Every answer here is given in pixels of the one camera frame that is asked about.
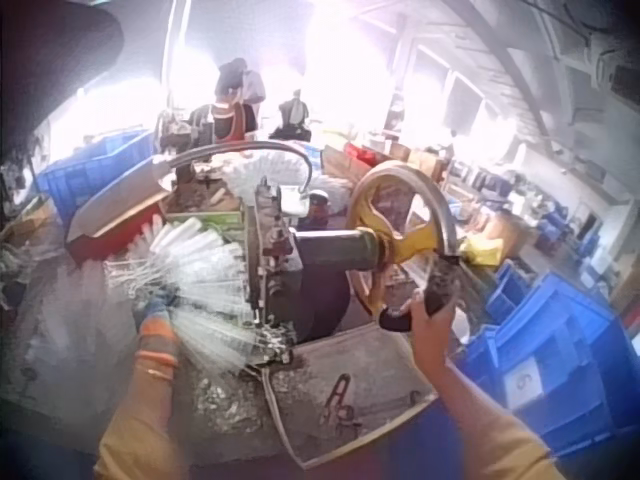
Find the metal cylinder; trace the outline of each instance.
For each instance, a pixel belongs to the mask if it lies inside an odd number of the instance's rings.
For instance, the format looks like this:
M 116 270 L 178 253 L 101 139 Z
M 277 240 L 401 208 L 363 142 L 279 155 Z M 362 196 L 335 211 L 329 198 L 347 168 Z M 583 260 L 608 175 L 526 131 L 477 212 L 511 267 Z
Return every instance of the metal cylinder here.
M 378 266 L 381 246 L 368 228 L 295 232 L 303 265 L 335 270 L 373 270 Z

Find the handwheel handle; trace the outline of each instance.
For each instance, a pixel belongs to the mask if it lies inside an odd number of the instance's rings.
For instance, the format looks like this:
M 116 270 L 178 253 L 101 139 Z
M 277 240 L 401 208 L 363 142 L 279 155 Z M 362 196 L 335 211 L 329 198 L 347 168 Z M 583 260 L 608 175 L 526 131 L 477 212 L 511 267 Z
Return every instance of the handwheel handle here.
M 429 317 L 442 310 L 453 297 L 458 279 L 459 257 L 435 259 L 424 290 L 424 309 Z M 381 328 L 390 332 L 410 332 L 411 312 L 385 307 L 378 319 Z

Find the person's left hand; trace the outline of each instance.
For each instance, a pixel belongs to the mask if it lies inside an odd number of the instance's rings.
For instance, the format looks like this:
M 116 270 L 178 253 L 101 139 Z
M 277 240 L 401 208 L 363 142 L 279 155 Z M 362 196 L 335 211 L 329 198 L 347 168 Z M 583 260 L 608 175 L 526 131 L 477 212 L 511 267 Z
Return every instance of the person's left hand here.
M 139 292 L 133 300 L 133 320 L 136 330 L 140 331 L 140 326 L 147 318 L 159 318 L 170 323 L 169 307 L 176 298 L 176 289 L 172 287 L 160 287 L 153 292 Z

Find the worker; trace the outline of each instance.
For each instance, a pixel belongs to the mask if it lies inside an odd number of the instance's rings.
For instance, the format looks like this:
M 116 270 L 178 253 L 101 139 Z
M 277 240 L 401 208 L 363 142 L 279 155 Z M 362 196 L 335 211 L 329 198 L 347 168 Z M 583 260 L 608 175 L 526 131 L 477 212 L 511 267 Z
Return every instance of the worker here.
M 246 133 L 258 129 L 260 120 L 260 104 L 265 101 L 265 92 L 262 77 L 255 70 L 249 70 L 244 58 L 236 58 L 231 62 L 242 72 L 242 104 L 246 116 Z
M 269 136 L 273 140 L 311 141 L 311 130 L 305 126 L 309 118 L 307 104 L 300 100 L 300 90 L 293 92 L 293 98 L 280 105 L 282 125 Z
M 178 342 L 167 295 L 153 298 L 143 314 L 129 391 L 100 442 L 99 479 L 177 479 L 186 474 L 178 448 L 168 437 Z M 511 413 L 497 405 L 447 358 L 456 299 L 429 317 L 420 290 L 408 308 L 415 365 L 455 420 L 464 442 L 468 478 L 562 479 L 549 450 Z
M 216 143 L 244 140 L 246 135 L 258 130 L 260 104 L 266 98 L 260 74 L 249 70 L 244 58 L 236 58 L 220 66 L 220 76 L 215 88 L 216 104 L 213 117 L 221 126 L 215 127 Z M 237 112 L 236 102 L 243 108 Z

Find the label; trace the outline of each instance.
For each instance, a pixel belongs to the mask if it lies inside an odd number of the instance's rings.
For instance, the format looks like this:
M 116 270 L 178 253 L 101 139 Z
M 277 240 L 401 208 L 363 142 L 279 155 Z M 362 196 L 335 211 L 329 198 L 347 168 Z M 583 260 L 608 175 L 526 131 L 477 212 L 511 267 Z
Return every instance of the label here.
M 504 376 L 504 388 L 507 394 L 507 408 L 516 410 L 541 397 L 542 379 L 538 362 L 528 358 Z

